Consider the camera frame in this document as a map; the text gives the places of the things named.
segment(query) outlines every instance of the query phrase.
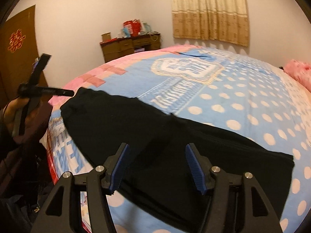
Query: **window curtain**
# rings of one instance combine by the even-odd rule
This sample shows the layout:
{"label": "window curtain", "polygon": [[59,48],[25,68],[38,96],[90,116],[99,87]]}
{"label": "window curtain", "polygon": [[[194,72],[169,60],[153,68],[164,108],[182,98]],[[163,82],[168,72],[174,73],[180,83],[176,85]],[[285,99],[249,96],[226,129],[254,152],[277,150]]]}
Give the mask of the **window curtain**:
{"label": "window curtain", "polygon": [[248,46],[246,0],[172,0],[174,37]]}

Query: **wooden desk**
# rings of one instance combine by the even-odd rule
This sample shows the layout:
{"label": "wooden desk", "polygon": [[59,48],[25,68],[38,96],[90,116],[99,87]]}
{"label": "wooden desk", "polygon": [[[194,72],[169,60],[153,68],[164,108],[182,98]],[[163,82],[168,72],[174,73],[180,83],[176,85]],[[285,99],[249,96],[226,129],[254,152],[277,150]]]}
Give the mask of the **wooden desk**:
{"label": "wooden desk", "polygon": [[161,49],[161,35],[141,35],[137,37],[118,38],[114,41],[100,43],[105,63],[134,53],[135,48],[145,48],[145,51]]}

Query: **metal screw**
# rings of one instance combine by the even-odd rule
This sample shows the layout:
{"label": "metal screw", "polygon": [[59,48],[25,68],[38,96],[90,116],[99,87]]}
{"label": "metal screw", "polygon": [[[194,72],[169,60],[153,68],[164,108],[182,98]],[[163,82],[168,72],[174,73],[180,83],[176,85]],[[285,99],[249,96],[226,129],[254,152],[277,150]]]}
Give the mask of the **metal screw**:
{"label": "metal screw", "polygon": [[252,174],[251,174],[250,172],[246,172],[246,173],[245,173],[245,177],[246,177],[247,179],[251,179],[251,178],[252,178]]}
{"label": "metal screw", "polygon": [[103,166],[97,166],[95,168],[96,172],[102,172],[105,168]]}
{"label": "metal screw", "polygon": [[220,172],[220,168],[218,166],[213,166],[212,171],[213,172]]}
{"label": "metal screw", "polygon": [[63,173],[63,177],[64,177],[64,178],[69,178],[70,175],[71,175],[70,172],[64,172],[64,173]]}

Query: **white wall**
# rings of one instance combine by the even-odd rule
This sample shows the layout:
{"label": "white wall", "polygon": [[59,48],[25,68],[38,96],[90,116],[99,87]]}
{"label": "white wall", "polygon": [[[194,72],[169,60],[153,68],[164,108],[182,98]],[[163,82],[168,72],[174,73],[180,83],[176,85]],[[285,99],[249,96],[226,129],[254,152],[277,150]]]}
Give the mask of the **white wall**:
{"label": "white wall", "polygon": [[61,87],[104,63],[101,34],[117,37],[123,22],[137,18],[135,0],[20,0],[10,17],[36,5],[38,52],[52,58],[44,73]]}
{"label": "white wall", "polygon": [[295,0],[247,0],[250,21],[248,48],[220,41],[173,38],[170,0],[137,0],[140,19],[163,37],[163,47],[191,43],[225,49],[274,66],[290,59],[311,62],[311,25]]}

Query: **cardboard box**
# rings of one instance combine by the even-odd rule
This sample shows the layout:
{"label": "cardboard box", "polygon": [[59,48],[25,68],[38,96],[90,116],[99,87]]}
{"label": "cardboard box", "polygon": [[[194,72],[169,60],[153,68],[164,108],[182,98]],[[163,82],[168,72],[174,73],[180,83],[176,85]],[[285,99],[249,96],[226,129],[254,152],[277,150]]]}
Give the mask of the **cardboard box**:
{"label": "cardboard box", "polygon": [[103,42],[106,42],[108,40],[111,40],[111,32],[105,33],[101,36],[101,38],[103,39]]}

